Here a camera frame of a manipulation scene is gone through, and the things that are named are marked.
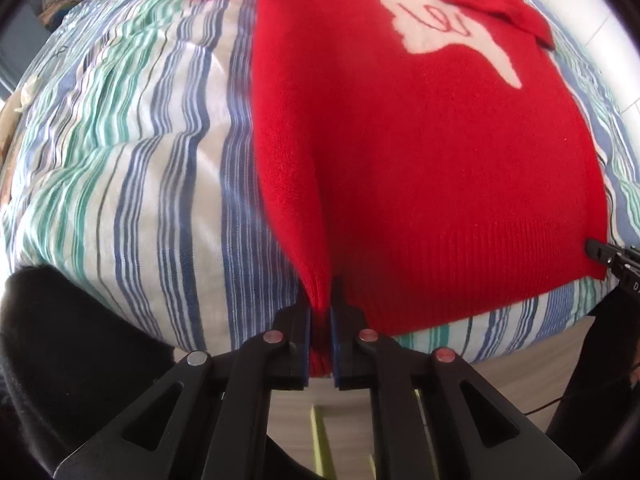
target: white dog design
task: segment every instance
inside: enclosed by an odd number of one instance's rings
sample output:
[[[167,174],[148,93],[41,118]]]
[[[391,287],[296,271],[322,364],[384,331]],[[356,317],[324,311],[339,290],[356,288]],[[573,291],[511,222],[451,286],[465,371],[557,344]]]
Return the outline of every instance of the white dog design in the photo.
[[[462,44],[482,54],[514,88],[522,88],[507,53],[478,22],[441,0],[380,0],[393,15],[392,25],[411,54],[436,52]]]

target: striped bedsheet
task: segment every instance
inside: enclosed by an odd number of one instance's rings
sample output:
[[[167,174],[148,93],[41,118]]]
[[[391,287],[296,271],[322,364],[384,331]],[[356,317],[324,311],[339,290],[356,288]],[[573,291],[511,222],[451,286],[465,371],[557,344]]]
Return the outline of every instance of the striped bedsheet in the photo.
[[[638,243],[638,165],[620,115],[548,17],[550,55],[606,176],[609,238]],[[24,75],[38,76],[38,90],[14,140],[7,272],[51,264],[154,337],[213,354],[294,301],[296,276],[264,221],[255,174],[254,21],[254,0],[86,0],[69,13]],[[585,278],[399,340],[482,360],[564,330],[613,285]]]

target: black pants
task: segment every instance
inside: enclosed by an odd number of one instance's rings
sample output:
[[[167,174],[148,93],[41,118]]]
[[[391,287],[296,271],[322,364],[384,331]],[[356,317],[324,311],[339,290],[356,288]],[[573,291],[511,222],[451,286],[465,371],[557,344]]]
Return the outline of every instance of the black pants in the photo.
[[[568,393],[607,383],[632,364],[640,307],[614,290],[594,313]],[[170,346],[127,324],[55,270],[26,269],[8,280],[0,366],[31,452],[49,473],[172,365]],[[564,401],[548,434],[584,470],[633,402],[628,380]],[[280,473],[295,468],[270,441],[265,459]]]

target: screw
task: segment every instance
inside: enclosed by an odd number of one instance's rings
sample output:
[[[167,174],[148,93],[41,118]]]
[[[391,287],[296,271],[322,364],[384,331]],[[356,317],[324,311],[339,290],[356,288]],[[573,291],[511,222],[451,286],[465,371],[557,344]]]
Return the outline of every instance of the screw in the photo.
[[[187,355],[187,362],[191,365],[191,366],[200,366],[201,364],[204,364],[207,361],[207,357],[209,357],[207,355],[206,352],[191,352],[189,355]]]
[[[375,343],[378,340],[378,332],[372,328],[363,328],[358,337],[365,343]]]
[[[280,330],[268,330],[262,338],[270,344],[279,343],[284,339],[284,334]]]
[[[441,363],[452,363],[456,358],[456,353],[451,348],[438,348],[436,350],[436,359]]]

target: sweater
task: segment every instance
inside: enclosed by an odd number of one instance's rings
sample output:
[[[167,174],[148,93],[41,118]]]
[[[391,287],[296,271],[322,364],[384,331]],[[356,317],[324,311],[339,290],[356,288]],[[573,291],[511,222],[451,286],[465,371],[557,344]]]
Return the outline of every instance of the sweater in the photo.
[[[316,373],[332,276],[391,335],[604,277],[583,251],[604,184],[553,46],[523,0],[257,0],[258,182]]]

